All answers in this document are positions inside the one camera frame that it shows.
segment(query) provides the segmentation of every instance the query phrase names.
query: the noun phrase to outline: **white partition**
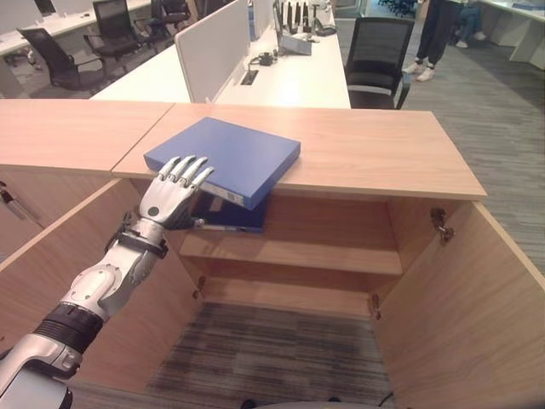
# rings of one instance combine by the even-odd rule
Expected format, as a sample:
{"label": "white partition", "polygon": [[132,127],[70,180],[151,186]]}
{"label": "white partition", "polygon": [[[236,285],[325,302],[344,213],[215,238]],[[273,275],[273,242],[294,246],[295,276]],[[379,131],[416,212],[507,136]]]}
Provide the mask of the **white partition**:
{"label": "white partition", "polygon": [[254,22],[255,38],[259,38],[273,22],[273,0],[254,0]]}
{"label": "white partition", "polygon": [[93,8],[93,0],[51,0],[57,14],[63,16],[65,14],[81,13]]}
{"label": "white partition", "polygon": [[31,26],[42,19],[34,0],[0,0],[0,34]]}
{"label": "white partition", "polygon": [[236,0],[175,36],[192,102],[214,101],[250,45],[247,0]]}

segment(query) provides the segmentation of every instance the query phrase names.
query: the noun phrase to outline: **white desk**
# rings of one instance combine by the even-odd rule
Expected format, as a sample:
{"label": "white desk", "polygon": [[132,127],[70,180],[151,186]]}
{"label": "white desk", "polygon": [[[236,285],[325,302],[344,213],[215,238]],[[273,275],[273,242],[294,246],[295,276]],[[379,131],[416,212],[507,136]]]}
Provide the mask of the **white desk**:
{"label": "white desk", "polygon": [[[254,83],[240,85],[233,79],[216,99],[218,104],[266,105],[276,107],[350,108],[347,81],[337,36],[316,37],[312,56],[287,55],[272,66],[258,70]],[[277,47],[276,32],[269,27],[250,46],[247,66],[259,53]]]}
{"label": "white desk", "polygon": [[[127,0],[129,12],[138,12],[148,6],[151,0]],[[80,49],[86,49],[83,33],[79,29],[89,30],[96,22],[93,9],[82,13],[60,17],[57,14],[45,17],[42,22],[21,28],[45,28],[52,37],[57,37],[60,46],[68,53],[75,54]],[[0,56],[28,46],[28,42],[17,32],[7,32],[0,36]],[[8,98],[27,97],[20,86],[17,77],[11,72],[3,58],[0,58],[0,93]]]}
{"label": "white desk", "polygon": [[513,8],[513,2],[479,0],[483,31],[498,45],[515,47],[511,61],[529,62],[545,70],[545,11]]}
{"label": "white desk", "polygon": [[104,88],[92,99],[191,102],[174,45]]}
{"label": "white desk", "polygon": [[[239,85],[234,76],[215,103],[274,107],[350,108],[337,35],[317,37],[313,55],[280,57],[272,66],[254,66],[259,73],[252,85]],[[251,43],[251,58],[277,48],[275,31],[266,29]],[[166,49],[93,96],[117,101],[189,102],[189,94],[175,47]]]}

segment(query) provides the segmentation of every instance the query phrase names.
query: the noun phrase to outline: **robotic arm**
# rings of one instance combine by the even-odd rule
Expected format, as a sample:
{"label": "robotic arm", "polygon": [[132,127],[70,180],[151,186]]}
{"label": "robotic arm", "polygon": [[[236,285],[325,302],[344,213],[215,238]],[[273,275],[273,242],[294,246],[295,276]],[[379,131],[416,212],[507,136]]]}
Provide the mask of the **robotic arm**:
{"label": "robotic arm", "polygon": [[140,204],[141,218],[118,232],[104,258],[81,272],[38,328],[0,355],[0,409],[68,409],[72,393],[56,380],[79,369],[102,326],[168,251],[164,229],[192,228],[191,197],[214,171],[207,158],[172,158]]}

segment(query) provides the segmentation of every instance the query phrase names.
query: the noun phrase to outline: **cabinet door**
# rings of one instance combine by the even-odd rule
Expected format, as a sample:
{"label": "cabinet door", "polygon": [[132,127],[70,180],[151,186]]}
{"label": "cabinet door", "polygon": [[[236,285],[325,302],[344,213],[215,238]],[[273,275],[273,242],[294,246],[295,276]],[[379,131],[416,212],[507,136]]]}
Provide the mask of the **cabinet door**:
{"label": "cabinet door", "polygon": [[467,203],[374,320],[400,409],[545,404],[545,279],[481,204]]}
{"label": "cabinet door", "polygon": [[27,215],[21,220],[0,202],[0,262],[42,231]]}
{"label": "cabinet door", "polygon": [[0,180],[36,222],[47,227],[111,180],[109,176],[1,170]]}
{"label": "cabinet door", "polygon": [[[32,332],[76,275],[102,258],[123,213],[139,202],[129,181],[110,181],[3,264],[0,350]],[[75,379],[142,392],[198,311],[195,290],[176,251],[170,251],[102,329]]]}

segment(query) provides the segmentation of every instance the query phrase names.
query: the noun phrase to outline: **black pants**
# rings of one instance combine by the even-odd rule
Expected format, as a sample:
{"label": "black pants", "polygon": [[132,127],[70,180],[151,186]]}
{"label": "black pants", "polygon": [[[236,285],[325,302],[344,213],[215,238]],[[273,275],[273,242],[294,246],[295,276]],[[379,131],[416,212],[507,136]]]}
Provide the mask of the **black pants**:
{"label": "black pants", "polygon": [[449,41],[450,29],[456,22],[462,5],[448,0],[428,0],[429,8],[422,28],[420,46],[416,58],[427,57],[430,64],[437,64]]}

